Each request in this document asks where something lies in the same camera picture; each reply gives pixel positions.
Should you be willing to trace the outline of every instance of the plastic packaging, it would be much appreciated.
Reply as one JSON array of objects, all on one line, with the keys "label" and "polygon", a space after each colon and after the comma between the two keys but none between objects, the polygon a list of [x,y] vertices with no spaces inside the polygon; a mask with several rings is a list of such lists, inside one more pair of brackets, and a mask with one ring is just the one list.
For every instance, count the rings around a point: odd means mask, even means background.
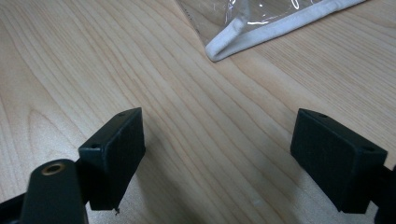
[{"label": "plastic packaging", "polygon": [[177,0],[218,61],[363,0]]}]

